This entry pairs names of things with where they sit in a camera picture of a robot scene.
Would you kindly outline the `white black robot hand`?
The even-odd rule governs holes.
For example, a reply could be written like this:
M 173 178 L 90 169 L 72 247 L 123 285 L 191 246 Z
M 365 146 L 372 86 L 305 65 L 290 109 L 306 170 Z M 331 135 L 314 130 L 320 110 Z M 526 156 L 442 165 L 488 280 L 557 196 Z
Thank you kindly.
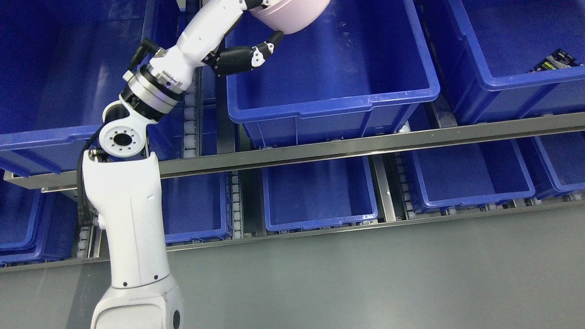
M 186 91 L 196 68 L 209 65 L 217 76 L 226 76 L 259 68 L 274 53 L 284 38 L 275 31 L 262 43 L 251 47 L 219 50 L 223 38 L 238 24 L 244 12 L 268 7 L 268 0 L 209 0 L 188 23 L 177 44 L 161 58 L 148 64 L 149 73 L 165 79 L 163 86 Z

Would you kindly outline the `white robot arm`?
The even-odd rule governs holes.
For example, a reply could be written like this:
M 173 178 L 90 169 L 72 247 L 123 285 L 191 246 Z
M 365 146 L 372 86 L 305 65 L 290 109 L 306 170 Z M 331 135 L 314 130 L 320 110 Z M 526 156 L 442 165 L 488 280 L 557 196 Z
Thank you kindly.
M 184 91 L 152 75 L 141 62 L 166 50 L 144 39 L 124 73 L 126 86 L 106 106 L 103 123 L 78 160 L 80 215 L 88 202 L 107 235 L 111 284 L 96 305 L 92 329 L 183 329 L 186 313 L 170 271 L 162 211 L 159 160 L 148 150 L 148 125 L 157 124 Z

